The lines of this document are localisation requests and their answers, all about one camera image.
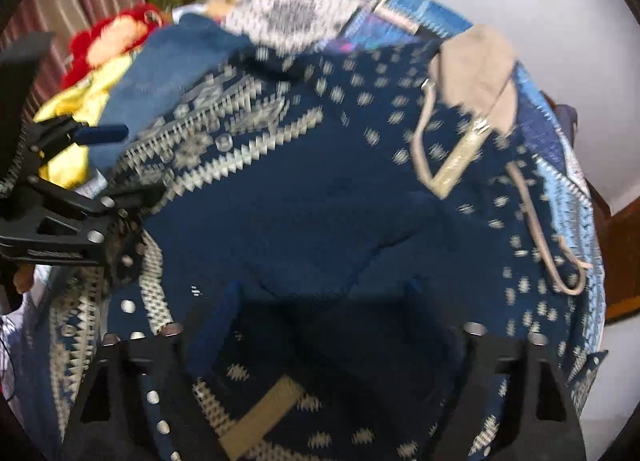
metal screw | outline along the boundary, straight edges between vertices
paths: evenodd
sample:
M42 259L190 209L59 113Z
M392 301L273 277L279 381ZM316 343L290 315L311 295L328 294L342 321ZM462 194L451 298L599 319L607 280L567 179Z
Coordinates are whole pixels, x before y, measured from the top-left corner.
M540 333L529 333L527 338L535 346L546 346L549 343L548 338Z
M149 391L148 393L146 393L146 401L148 401L152 405L155 405L160 401L160 395L156 391Z
M113 208L116 205L116 202L108 196L105 196L102 199L100 199L100 203L105 205L107 208Z
M120 309L122 309L124 313L133 314L136 311L136 303L132 300L123 300L120 302Z
M174 336L180 333L182 333L182 326L178 322L169 322L160 330L160 334L163 336Z
M216 148L220 152L228 152L234 147L234 140L231 134L223 134L216 138Z
M486 335L486 327L476 322L467 322L465 324L465 332L470 335L484 336Z
M91 243L95 243L97 245L104 242L104 235L102 235L100 232L97 232L96 230L91 230L87 234L86 238L89 239Z
M103 345L103 346L114 346L114 345L116 345L119 341L120 341L120 337L119 337L118 335L116 335L116 333L107 333L107 334L102 338L102 345Z
M169 434L169 424L164 419L162 421L158 421L156 428L160 434Z

folded clothes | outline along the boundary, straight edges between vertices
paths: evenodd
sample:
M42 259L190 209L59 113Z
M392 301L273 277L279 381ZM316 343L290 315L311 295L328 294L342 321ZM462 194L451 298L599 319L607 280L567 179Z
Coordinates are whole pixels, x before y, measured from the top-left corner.
M181 96L229 54L249 45L211 19L185 14L180 23L151 35L142 52L110 94L102 123L125 123L127 141L94 146L91 164L107 172L136 135L158 116L171 112Z
M133 54L117 56L90 72L76 85L65 89L44 104L33 121L44 121L72 114L76 121L96 125L109 99L109 91L124 76ZM52 183L74 188L87 180L89 150L73 144L40 169L40 175Z

beige strap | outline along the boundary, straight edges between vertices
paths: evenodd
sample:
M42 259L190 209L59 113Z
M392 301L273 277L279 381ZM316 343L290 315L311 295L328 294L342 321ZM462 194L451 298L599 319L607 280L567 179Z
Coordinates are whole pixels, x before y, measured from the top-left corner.
M288 376L273 387L219 439L230 461L254 447L303 396L304 389Z
M527 224L529 225L529 232L531 233L531 237L533 237L533 241L536 246L540 250L540 255L542 256L542 260L545 263L546 271L548 271L551 279L553 279L554 283L560 288L563 293L567 295L580 295L583 292L584 286L586 285L586 269L593 267L589 263L584 263L580 259L578 259L574 252L566 245L564 238L560 238L560 248L564 251L565 256L569 259L569 262L574 264L578 269L578 284L575 288L571 289L564 285L558 270L556 269L556 264L554 263L554 258L551 256L551 251L549 251L549 247L546 244L545 234L542 231L542 227L540 226L540 221L538 220L538 215L536 213L536 208L533 205L533 201L531 200L531 196L529 194L529 188L527 188L527 184L525 183L525 179L522 176L522 172L518 165L516 165L513 161L510 161L506 165L507 172L513 181L513 184L518 189L520 193L520 197L522 198L522 202L524 203L526 215L527 215Z
M420 120L415 127L414 137L411 139L411 145L409 151L411 153L411 160L414 164L415 174L418 176L418 180L427 188L431 188L431 171L429 170L429 163L424 153L424 146L422 144L422 134L424 133L427 124L431 119L433 113L433 106L436 103L436 89L431 80L425 81L422 84L422 93L424 94L424 105L420 112Z

black metal bracket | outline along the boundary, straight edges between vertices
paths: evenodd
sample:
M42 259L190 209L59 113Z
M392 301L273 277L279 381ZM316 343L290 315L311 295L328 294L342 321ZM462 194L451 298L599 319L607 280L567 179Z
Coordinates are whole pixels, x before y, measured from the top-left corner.
M480 324L465 325L468 340L460 397L434 436L430 461L466 459L482 430L489 389L496 374L508 375L500 427L487 457L491 461L586 461L578 416L546 347L544 335L528 340L488 335Z
M149 379L153 393L145 393L140 377ZM154 337L120 341L113 333L104 336L69 417L60 461L96 459L96 439L110 449L105 459L159 461L147 401L160 407L163 432L177 453L172 459L227 460L191 392L182 329L171 323Z
M18 40L0 66L12 94L3 116L22 116L21 109L51 35L32 33ZM40 168L72 144L122 141L126 125L88 126L71 116L26 125L25 149L16 149L21 168L11 195L0 200L0 313L20 307L15 291L17 263L52 266L107 266L128 234L142 231L143 213L159 202L163 184L105 190L88 199L38 176Z

blue patterned fabric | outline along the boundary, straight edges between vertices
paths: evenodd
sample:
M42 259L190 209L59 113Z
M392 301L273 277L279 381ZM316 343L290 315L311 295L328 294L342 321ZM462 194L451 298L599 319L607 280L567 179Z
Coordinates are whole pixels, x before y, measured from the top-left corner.
M564 153L557 129L526 94L518 96L516 121L531 152L543 157L562 174L566 173Z
M581 412L584 408L587 396L589 396L589 391L598 373L598 368L608 354L609 351L601 351L587 355L581 370L577 371L569 382L571 398L578 412Z
M538 169L545 179L545 192L549 199L554 227L564 235L565 241L572 250L581 250L582 258L593 267L587 270L588 297L581 298L580 307L589 316L574 328L575 340L583 342L577 356L579 367L586 361L589 353L599 351L602 325L605 320L606 305L604 304L604 264L598 242L593 238L593 207L580 202L577 187L566 177L561 176L542 158L537 159Z
M256 47L124 154L117 182L163 176L169 193L145 223L143 253L131 252L139 281L114 293L108 330L190 326L194 391L220 430L289 375L305 403L268 445L331 459L416 457L459 371L448 329L469 320L498 335L542 332L565 375L576 368L572 330L588 295L556 292L535 250L508 161L575 284L522 131L490 138L442 201L415 176L407 141L437 46L298 57ZM224 93L212 95L220 82ZM433 173L469 121L437 104L424 136ZM221 310L221 300L235 302ZM203 306L214 317L193 329ZM499 416L500 386L486 426Z
M442 38L458 35L473 25L435 0L387 0L385 5L404 13Z
M108 172L140 130L174 108L208 70L248 43L247 38L229 35L210 18L196 14L185 14L179 24L153 33L111 89L100 118L103 124L126 124L129 137L121 143L91 146L91 165Z

